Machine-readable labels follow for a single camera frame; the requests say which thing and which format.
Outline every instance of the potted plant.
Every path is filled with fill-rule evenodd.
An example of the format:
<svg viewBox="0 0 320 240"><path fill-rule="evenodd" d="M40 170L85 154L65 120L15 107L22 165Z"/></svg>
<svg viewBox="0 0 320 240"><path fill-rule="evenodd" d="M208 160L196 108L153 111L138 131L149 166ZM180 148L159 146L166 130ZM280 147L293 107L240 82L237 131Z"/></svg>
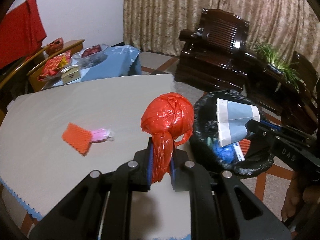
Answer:
<svg viewBox="0 0 320 240"><path fill-rule="evenodd" d="M257 52L258 57L267 61L268 66L276 73L281 73L284 79L291 84L296 90L299 90L297 81L297 71L290 68L289 63L286 63L280 56L278 51L266 42L256 42L253 44L253 50Z"/></svg>

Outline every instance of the metal screw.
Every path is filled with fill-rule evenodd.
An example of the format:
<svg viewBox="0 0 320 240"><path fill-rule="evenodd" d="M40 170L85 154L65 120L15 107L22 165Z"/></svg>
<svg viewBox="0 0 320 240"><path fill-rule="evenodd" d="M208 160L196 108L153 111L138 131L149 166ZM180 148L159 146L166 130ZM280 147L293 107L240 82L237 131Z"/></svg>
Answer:
<svg viewBox="0 0 320 240"><path fill-rule="evenodd" d="M188 168L192 168L193 166L195 166L195 163L193 161L186 161L184 165Z"/></svg>
<svg viewBox="0 0 320 240"><path fill-rule="evenodd" d="M222 176L227 179L230 179L232 177L232 173L231 173L231 171L223 171Z"/></svg>
<svg viewBox="0 0 320 240"><path fill-rule="evenodd" d="M130 168L135 168L135 167L138 166L138 162L136 162L136 161L129 161L129 162L128 162L128 166L129 166Z"/></svg>
<svg viewBox="0 0 320 240"><path fill-rule="evenodd" d="M99 177L100 176L100 172L99 171L91 171L90 172L90 177L91 178L97 178L97 177Z"/></svg>

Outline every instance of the blue latex glove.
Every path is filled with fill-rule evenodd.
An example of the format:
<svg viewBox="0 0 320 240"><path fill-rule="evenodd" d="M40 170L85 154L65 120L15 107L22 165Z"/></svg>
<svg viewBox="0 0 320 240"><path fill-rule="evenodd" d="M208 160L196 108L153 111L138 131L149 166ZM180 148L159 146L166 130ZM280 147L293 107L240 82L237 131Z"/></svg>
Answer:
<svg viewBox="0 0 320 240"><path fill-rule="evenodd" d="M233 144L220 147L219 141L215 138L213 139L212 151L229 164L232 163L235 158L235 150Z"/></svg>

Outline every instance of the small box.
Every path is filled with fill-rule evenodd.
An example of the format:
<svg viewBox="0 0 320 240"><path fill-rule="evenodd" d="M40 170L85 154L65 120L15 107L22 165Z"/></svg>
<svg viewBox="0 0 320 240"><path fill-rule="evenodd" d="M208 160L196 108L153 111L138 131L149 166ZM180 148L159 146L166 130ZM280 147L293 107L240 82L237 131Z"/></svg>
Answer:
<svg viewBox="0 0 320 240"><path fill-rule="evenodd" d="M81 78L80 70L78 67L74 67L66 71L65 73L62 73L61 80L63 84L68 84L74 80L77 80Z"/></svg>

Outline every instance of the white wall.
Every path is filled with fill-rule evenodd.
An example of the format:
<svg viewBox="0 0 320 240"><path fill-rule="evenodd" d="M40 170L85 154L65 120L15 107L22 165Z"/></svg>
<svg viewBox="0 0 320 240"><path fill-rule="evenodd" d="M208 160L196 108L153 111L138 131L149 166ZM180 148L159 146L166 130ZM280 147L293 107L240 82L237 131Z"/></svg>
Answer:
<svg viewBox="0 0 320 240"><path fill-rule="evenodd" d="M11 9L25 0L15 0ZM43 45L62 37L85 39L84 46L123 41L123 0L37 0L47 33Z"/></svg>

